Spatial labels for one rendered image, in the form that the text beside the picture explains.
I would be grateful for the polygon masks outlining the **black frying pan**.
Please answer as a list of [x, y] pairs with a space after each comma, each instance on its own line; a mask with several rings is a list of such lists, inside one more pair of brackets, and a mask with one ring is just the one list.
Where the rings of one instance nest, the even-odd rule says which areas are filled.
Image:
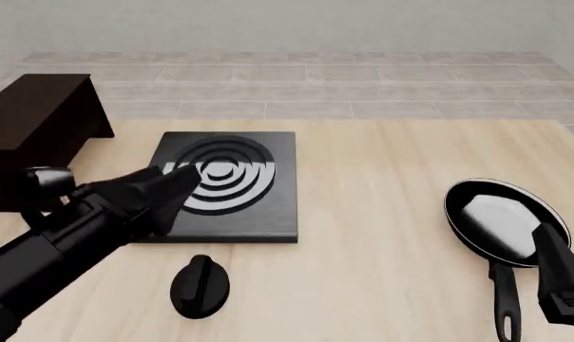
[[488, 261], [498, 341], [521, 342], [522, 317], [513, 270], [538, 267], [532, 233], [540, 224], [551, 224], [570, 245], [564, 220], [524, 188], [493, 179], [456, 182], [446, 193], [443, 206], [452, 232]]

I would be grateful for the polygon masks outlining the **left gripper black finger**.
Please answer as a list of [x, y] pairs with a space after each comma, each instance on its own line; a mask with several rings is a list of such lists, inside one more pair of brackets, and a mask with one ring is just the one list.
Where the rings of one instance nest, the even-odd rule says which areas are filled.
[[181, 207], [200, 183], [198, 169], [190, 165], [141, 184], [146, 203], [143, 213], [134, 218], [136, 236], [166, 236]]
[[140, 185], [162, 175], [160, 167], [146, 167], [117, 179], [88, 183], [86, 188], [117, 207], [144, 207], [146, 195]]

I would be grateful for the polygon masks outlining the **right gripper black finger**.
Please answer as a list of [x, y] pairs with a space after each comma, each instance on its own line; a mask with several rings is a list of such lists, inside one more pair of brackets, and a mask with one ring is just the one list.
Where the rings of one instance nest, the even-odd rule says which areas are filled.
[[574, 296], [574, 253], [552, 227], [542, 223], [533, 233], [539, 267], [540, 296]]

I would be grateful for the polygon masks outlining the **round black stove knob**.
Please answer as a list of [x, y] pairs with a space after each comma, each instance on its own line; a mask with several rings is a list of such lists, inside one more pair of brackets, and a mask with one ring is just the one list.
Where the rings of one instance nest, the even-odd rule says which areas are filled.
[[174, 277], [170, 300], [181, 316], [202, 319], [217, 313], [230, 294], [229, 275], [210, 256], [193, 256]]

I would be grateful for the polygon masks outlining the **flat black stove plate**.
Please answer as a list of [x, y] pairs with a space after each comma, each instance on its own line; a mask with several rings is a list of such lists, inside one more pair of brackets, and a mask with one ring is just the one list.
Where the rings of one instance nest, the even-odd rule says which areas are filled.
[[143, 243], [295, 243], [297, 148], [293, 132], [166, 132], [151, 164], [193, 165], [201, 183], [166, 236]]

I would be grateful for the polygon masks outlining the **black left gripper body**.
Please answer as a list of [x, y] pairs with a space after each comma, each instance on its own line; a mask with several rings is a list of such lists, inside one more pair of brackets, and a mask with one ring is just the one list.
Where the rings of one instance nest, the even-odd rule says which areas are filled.
[[82, 185], [71, 198], [88, 209], [69, 225], [71, 241], [123, 246], [150, 236], [149, 201], [136, 187]]

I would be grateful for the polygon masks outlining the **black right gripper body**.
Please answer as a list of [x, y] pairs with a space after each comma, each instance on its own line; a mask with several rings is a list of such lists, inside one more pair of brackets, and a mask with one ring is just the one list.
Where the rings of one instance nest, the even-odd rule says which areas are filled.
[[574, 287], [539, 287], [539, 305], [550, 324], [574, 325]]

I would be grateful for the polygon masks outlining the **dark brown wooden cabinet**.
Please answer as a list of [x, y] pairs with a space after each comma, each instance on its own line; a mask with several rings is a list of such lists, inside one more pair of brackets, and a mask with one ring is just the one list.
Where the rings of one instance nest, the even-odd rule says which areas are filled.
[[15, 177], [66, 167], [88, 139], [114, 132], [87, 74], [27, 73], [0, 91], [0, 213], [19, 210]]

